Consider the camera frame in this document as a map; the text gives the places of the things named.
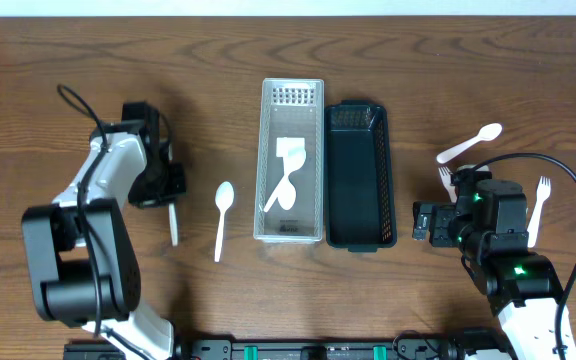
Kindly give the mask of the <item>black perforated plastic basket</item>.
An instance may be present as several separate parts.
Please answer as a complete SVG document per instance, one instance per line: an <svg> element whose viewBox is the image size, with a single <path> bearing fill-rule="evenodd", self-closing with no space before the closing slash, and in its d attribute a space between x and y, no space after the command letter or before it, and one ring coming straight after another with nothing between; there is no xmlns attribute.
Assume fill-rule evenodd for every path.
<svg viewBox="0 0 576 360"><path fill-rule="evenodd" d="M326 241L350 252L397 243L386 109L344 100L325 109Z"/></svg>

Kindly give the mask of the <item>white plastic spoon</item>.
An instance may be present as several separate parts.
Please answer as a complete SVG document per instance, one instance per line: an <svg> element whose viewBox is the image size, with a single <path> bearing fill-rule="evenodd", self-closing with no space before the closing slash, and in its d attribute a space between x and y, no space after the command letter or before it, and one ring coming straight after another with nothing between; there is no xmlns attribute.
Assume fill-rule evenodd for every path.
<svg viewBox="0 0 576 360"><path fill-rule="evenodd" d="M302 146L277 145L276 156L283 159L283 176L271 193L268 201L266 202L264 207L265 213L267 213L272 208L275 201L277 200L278 185L281 183L281 181L283 179L289 180L289 176L293 172L299 170L305 164L306 150Z"/></svg>
<svg viewBox="0 0 576 360"><path fill-rule="evenodd" d="M223 240L224 240L224 227L225 215L228 209L234 203L234 188L229 181L221 183L215 194L215 204L219 210L219 222L217 227L214 261L218 263L221 259Z"/></svg>
<svg viewBox="0 0 576 360"><path fill-rule="evenodd" d="M479 142L489 142L495 140L502 133L502 131L503 126L500 123L487 124L481 127L479 132L474 137L439 153L436 156L436 161L439 164L445 164Z"/></svg>
<svg viewBox="0 0 576 360"><path fill-rule="evenodd" d="M168 204L168 214L169 214L171 243L173 247L177 247L179 243L179 232L178 232L178 222L177 222L177 212L175 202L171 202Z"/></svg>
<svg viewBox="0 0 576 360"><path fill-rule="evenodd" d="M290 210L294 206L296 201L296 188L288 179L283 179L278 185L277 200L280 207L285 211Z"/></svg>

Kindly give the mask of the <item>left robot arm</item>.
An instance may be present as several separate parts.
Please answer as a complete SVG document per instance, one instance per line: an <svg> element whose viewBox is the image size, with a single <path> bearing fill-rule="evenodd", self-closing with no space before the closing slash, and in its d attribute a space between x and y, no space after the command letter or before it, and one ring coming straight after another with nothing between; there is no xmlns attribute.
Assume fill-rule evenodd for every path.
<svg viewBox="0 0 576 360"><path fill-rule="evenodd" d="M182 359L173 324L141 297L141 274L123 216L175 205L185 193L181 164L160 135L166 117L146 102L126 103L118 123L90 136L90 153L68 187L21 219L33 301L45 321L82 328L127 359Z"/></svg>

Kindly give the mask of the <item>white plastic fork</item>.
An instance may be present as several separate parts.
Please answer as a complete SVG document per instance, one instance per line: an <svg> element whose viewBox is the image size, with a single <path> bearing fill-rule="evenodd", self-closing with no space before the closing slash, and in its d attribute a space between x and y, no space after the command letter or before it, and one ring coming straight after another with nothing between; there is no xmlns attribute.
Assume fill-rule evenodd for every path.
<svg viewBox="0 0 576 360"><path fill-rule="evenodd" d="M447 191L447 193L450 197L450 201L452 203L455 203L457 201L457 193L456 193L455 186L452 184L452 172L451 172L451 170L448 167L443 166L443 167L439 167L438 171L439 171L441 182L442 182L445 190Z"/></svg>
<svg viewBox="0 0 576 360"><path fill-rule="evenodd" d="M533 248L537 243L539 227L543 206L549 199L552 191L551 180L548 177L541 176L536 189L536 202L527 227L529 234L528 244L529 248Z"/></svg>

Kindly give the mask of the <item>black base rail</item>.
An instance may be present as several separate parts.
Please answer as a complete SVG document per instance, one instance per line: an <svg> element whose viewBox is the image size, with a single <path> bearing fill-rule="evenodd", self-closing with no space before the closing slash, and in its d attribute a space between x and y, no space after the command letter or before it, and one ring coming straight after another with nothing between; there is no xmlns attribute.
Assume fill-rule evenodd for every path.
<svg viewBox="0 0 576 360"><path fill-rule="evenodd" d="M173 359L183 360L465 360L513 359L510 340L492 328L449 334L414 330L392 340L237 341L233 338L176 339Z"/></svg>

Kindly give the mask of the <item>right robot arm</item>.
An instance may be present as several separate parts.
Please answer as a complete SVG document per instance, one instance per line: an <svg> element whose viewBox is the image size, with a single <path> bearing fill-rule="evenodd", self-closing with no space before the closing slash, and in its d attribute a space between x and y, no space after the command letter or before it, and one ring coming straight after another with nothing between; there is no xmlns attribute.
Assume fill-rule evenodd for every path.
<svg viewBox="0 0 576 360"><path fill-rule="evenodd" d="M417 201L413 238L456 248L502 332L465 332L442 350L447 359L576 359L564 288L551 261L531 251L527 200L516 182L462 168L451 203Z"/></svg>

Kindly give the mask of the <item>clear perforated plastic basket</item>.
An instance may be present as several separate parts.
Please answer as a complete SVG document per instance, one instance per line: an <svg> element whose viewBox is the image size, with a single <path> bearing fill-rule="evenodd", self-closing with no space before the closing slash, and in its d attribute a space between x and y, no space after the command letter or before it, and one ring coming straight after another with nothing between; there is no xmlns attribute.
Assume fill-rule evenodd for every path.
<svg viewBox="0 0 576 360"><path fill-rule="evenodd" d="M262 83L253 237L314 243L323 236L324 81Z"/></svg>

